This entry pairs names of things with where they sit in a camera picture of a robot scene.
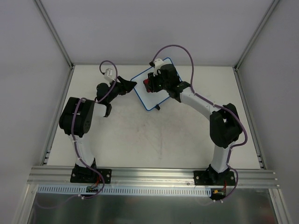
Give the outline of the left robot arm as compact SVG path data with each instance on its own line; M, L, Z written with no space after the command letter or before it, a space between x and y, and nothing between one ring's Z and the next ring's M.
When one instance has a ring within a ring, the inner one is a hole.
M100 83L96 87L96 98L70 97L59 119L59 127L73 143L77 161L72 169L72 183L104 183L102 172L97 169L96 159L90 149L87 134L90 131L94 115L106 118L112 110L111 102L117 96L130 93L137 85L122 77Z

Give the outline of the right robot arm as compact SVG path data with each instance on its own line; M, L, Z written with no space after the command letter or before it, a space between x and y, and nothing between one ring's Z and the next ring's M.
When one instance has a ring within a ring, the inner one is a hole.
M236 107L233 104L218 106L200 96L194 91L192 84L179 78L173 64L156 65L150 62L150 66L154 70L143 81L147 92L156 93L164 90L172 99L190 106L208 119L214 154L200 179L212 185L223 184L230 172L231 148L242 133Z

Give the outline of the red bone-shaped eraser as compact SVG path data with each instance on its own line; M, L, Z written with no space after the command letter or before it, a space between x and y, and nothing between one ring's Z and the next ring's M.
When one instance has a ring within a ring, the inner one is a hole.
M149 80L148 80L148 79L145 79L145 80L143 81L143 84L144 84L144 86L145 86L145 88L146 88L146 91L147 91L147 92L151 92L151 90L150 90L150 86L149 86Z

